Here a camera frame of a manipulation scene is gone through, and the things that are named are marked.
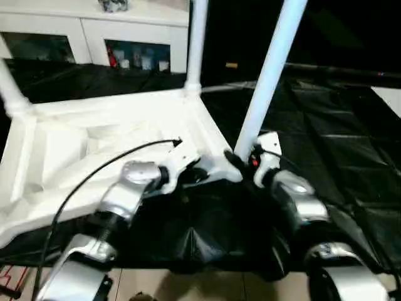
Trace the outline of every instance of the black cable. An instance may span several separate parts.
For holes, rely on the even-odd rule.
[[[280,158],[281,160],[287,162],[287,163],[288,163],[289,165],[291,165],[291,167],[293,167],[298,173],[300,173],[300,176],[303,176],[303,172],[302,172],[301,168],[299,168],[299,166],[296,165],[294,161],[288,159],[286,156],[280,155],[280,154],[278,154],[278,153],[276,153],[276,152],[272,152],[272,151],[266,150],[266,149],[263,149],[263,152],[266,152],[266,153],[268,153],[268,154],[270,154],[270,155],[276,156],[277,158]]]
[[[134,147],[133,149],[127,150],[126,152],[114,157],[113,159],[110,159],[109,161],[107,161],[106,163],[102,164],[101,166],[99,166],[98,168],[96,168],[94,171],[92,171],[89,175],[86,176],[86,178],[84,178],[77,186],[75,186],[75,188],[69,193],[69,195],[67,195],[67,197],[65,198],[65,200],[63,201],[63,203],[61,204],[61,206],[58,208],[52,222],[51,222],[51,226],[48,232],[48,235],[46,237],[46,240],[44,241],[44,245],[43,245],[43,249],[41,252],[41,258],[40,258],[40,262],[38,265],[38,269],[36,271],[36,276],[35,276],[35,282],[34,282],[34,287],[33,287],[33,292],[32,292],[32,299],[31,301],[34,301],[37,294],[38,294],[38,290],[39,290],[39,285],[40,285],[40,278],[42,276],[42,269],[43,266],[46,262],[46,253],[48,252],[48,248],[50,246],[51,240],[53,239],[53,235],[55,233],[55,229],[58,223],[58,219],[61,215],[61,213],[63,212],[67,202],[71,199],[71,197],[82,187],[82,185],[84,185],[91,177],[93,177],[96,173],[98,173],[100,170],[102,170],[103,168],[105,168],[106,166],[110,165],[111,163],[114,163],[115,161],[121,159],[122,157],[125,157],[129,154],[132,154],[133,152],[139,151],[140,149],[143,149],[145,147],[151,146],[151,145],[155,145],[155,144],[162,144],[162,143],[168,143],[168,142],[172,142],[174,147],[179,145],[181,143],[181,140],[175,140],[175,139],[169,139],[169,140],[159,140],[159,141],[153,141],[153,142],[149,142],[143,145],[140,145],[138,147]]]

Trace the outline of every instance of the floor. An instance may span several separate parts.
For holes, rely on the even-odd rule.
[[[8,273],[11,278],[19,278],[23,267],[13,267]],[[34,269],[28,269],[23,295],[19,299],[31,298]],[[4,269],[0,282],[4,280]],[[112,270],[109,276],[114,284],[109,293],[109,301],[129,301],[138,292],[147,293],[158,301],[308,301],[306,275],[290,273],[285,279],[266,283],[252,273],[208,272],[195,275],[176,275],[167,270]],[[380,275],[380,279],[391,290],[393,279]],[[0,296],[0,301],[10,300]]]

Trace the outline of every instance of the white shelf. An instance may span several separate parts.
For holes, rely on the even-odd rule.
[[[1,0],[0,13],[188,27],[189,0],[128,0],[128,11],[118,13],[103,12],[97,0]]]

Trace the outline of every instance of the black tarp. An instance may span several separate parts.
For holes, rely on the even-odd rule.
[[[177,88],[185,80],[185,75],[17,61],[11,71],[32,102]],[[202,95],[232,146],[252,94],[236,90]],[[5,139],[8,121],[3,120]],[[282,78],[263,124],[263,131],[278,131],[283,154],[299,165],[350,243],[378,272],[389,268],[380,246],[401,269],[400,128],[401,120],[369,88],[316,85],[292,77]],[[253,270],[267,279],[280,278],[299,266],[287,260],[286,243],[274,228],[268,205],[267,194],[255,195],[224,181],[150,200],[124,238],[127,247],[119,265],[178,272]],[[58,227],[49,263],[84,219]],[[20,235],[0,250],[0,260],[36,265],[45,231]]]

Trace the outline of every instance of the white metal leg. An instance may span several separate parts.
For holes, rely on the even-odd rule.
[[[4,60],[0,59],[0,95],[11,118],[28,110],[30,103],[21,93]]]
[[[284,0],[234,152],[247,161],[268,111],[308,0]]]
[[[208,0],[194,0],[190,32],[188,73],[185,89],[201,92],[201,70],[205,40]]]

